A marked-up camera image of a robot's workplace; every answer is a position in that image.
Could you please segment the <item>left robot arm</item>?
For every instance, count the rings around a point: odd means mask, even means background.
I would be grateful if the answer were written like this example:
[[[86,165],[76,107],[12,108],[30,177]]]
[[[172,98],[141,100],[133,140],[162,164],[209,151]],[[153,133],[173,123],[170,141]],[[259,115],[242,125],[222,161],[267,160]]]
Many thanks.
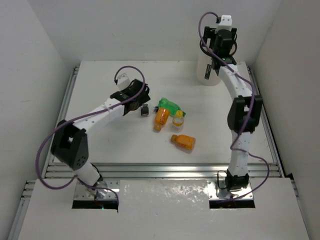
[[[96,199],[102,200],[112,191],[99,171],[89,160],[89,138],[112,121],[137,110],[151,98],[147,84],[134,79],[123,90],[113,93],[104,103],[85,115],[83,119],[57,125],[50,152],[69,166],[80,183]]]

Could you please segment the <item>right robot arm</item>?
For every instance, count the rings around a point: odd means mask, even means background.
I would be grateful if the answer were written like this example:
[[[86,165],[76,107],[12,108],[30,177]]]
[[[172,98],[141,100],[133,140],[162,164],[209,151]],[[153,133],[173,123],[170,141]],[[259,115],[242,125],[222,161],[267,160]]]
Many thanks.
[[[211,68],[225,84],[232,104],[227,115],[231,131],[231,159],[224,179],[227,191],[246,188],[249,184],[248,158],[252,134],[259,125],[263,99],[255,94],[251,83],[240,76],[237,63],[231,55],[236,41],[236,28],[204,28],[201,47],[211,57]]]

